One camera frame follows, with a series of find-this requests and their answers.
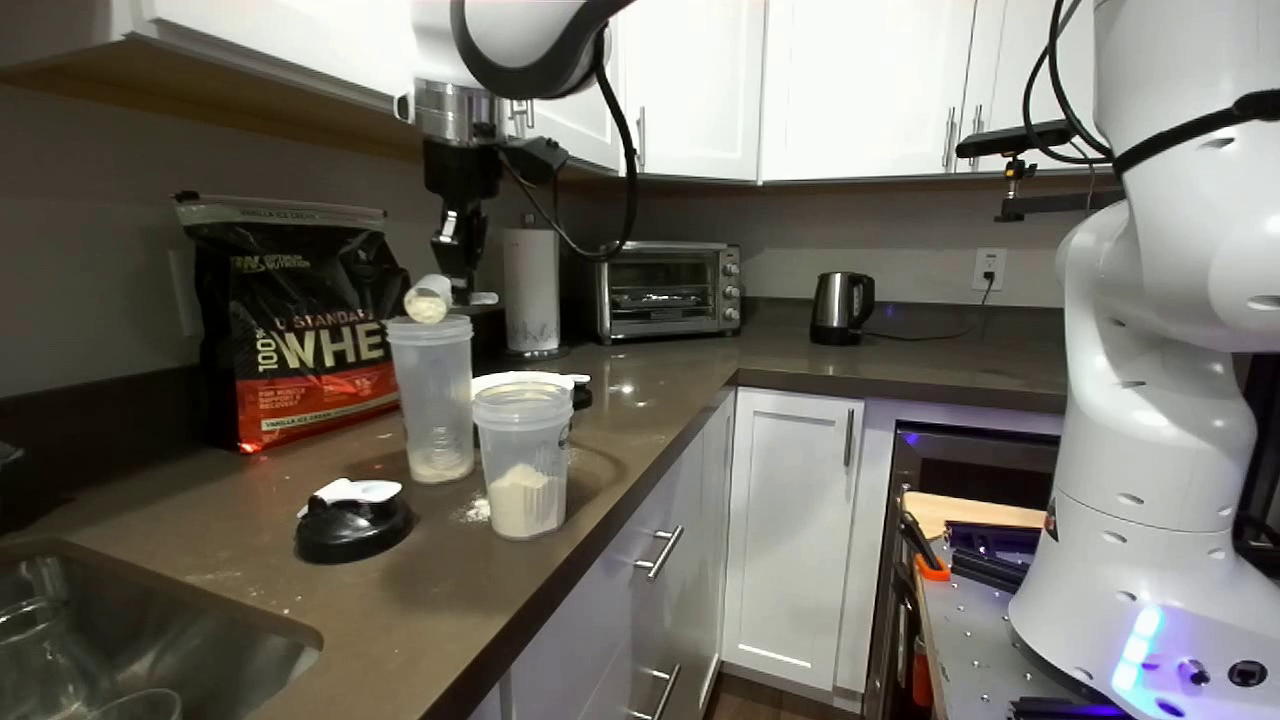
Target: drawer handle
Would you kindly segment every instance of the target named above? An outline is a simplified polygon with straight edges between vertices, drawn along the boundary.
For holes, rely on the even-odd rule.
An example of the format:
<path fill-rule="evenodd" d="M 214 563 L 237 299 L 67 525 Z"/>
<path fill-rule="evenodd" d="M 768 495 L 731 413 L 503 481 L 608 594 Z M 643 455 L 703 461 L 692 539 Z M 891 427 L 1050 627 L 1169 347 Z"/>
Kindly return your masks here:
<path fill-rule="evenodd" d="M 638 569 L 643 569 L 648 580 L 656 580 L 668 569 L 685 527 L 652 534 L 652 536 L 666 539 L 666 550 L 656 553 L 656 562 L 648 562 L 648 557 L 638 562 Z"/>
<path fill-rule="evenodd" d="M 652 714 L 632 714 L 632 707 L 627 707 L 627 720 L 666 720 L 666 717 L 668 717 L 668 706 L 674 706 L 674 693 L 678 693 L 678 685 L 679 685 L 679 666 L 678 666 L 674 672 L 639 669 L 639 677 L 659 682 L 659 685 L 666 685 L 666 696 L 656 696 L 656 707 L 652 707 Z"/>

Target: clear plastic container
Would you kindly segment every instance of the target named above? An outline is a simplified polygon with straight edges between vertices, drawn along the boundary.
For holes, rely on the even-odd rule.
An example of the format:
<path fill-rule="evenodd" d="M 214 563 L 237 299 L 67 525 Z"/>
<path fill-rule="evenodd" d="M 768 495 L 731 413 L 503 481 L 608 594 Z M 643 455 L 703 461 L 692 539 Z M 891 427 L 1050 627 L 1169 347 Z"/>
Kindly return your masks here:
<path fill-rule="evenodd" d="M 551 382 L 499 382 L 477 393 L 481 469 L 492 534 L 527 539 L 564 525 L 573 393 Z"/>
<path fill-rule="evenodd" d="M 450 483 L 473 471 L 473 321 L 439 324 L 388 321 L 401 386 L 408 471 L 421 483 Z"/>

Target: sink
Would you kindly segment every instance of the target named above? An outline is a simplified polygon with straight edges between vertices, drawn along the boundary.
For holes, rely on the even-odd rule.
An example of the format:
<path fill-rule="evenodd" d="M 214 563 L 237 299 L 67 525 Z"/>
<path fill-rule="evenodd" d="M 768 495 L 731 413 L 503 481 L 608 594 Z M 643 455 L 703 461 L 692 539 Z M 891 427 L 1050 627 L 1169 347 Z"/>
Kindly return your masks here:
<path fill-rule="evenodd" d="M 46 619 L 67 627 L 75 666 L 90 666 L 108 696 L 174 688 L 184 720 L 249 717 L 321 662 L 321 634 L 296 619 L 80 546 L 0 550 L 0 643 Z"/>

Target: countertop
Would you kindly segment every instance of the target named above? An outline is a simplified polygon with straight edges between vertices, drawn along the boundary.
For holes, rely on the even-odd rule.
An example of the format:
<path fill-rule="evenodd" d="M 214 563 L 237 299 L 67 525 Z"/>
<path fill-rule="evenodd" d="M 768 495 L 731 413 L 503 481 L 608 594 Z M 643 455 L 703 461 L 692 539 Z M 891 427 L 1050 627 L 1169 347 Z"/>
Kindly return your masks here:
<path fill-rule="evenodd" d="M 467 521 L 481 469 L 408 483 L 418 534 L 383 557 L 318 569 L 293 557 L 296 507 L 333 476 L 408 481 L 401 416 L 264 455 L 187 454 L 41 521 L 325 635 L 325 656 L 260 717 L 464 717 L 520 656 L 618 527 L 639 507 L 731 386 L 1060 413 L 1060 313 L 882 303 L 874 327 L 909 339 L 810 344 L 810 303 L 751 308 L 742 336 L 573 347 L 539 370 L 589 374 L 573 420 L 560 534 L 518 546 Z"/>

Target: tile backsplash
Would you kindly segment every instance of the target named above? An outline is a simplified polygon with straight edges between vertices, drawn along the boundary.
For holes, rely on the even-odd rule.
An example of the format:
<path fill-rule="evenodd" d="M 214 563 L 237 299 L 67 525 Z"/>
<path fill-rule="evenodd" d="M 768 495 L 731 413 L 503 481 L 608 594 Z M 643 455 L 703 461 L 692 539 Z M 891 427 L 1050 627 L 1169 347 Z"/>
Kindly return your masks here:
<path fill-rule="evenodd" d="M 0 399 L 196 361 L 191 247 L 174 191 L 380 206 L 411 274 L 434 269 L 439 206 L 418 159 L 380 159 L 41 92 L 0 92 Z M 492 210 L 492 233 L 525 200 Z M 1075 215 L 994 225 L 997 187 L 659 187 L 638 238 L 742 239 L 748 298 L 810 298 L 821 269 L 862 269 L 890 299 L 972 303 L 972 247 L 1009 247 L 994 303 L 1056 303 L 1053 253 Z M 564 191 L 567 230 L 601 239 L 611 187 Z M 492 247 L 481 275 L 495 285 Z"/>

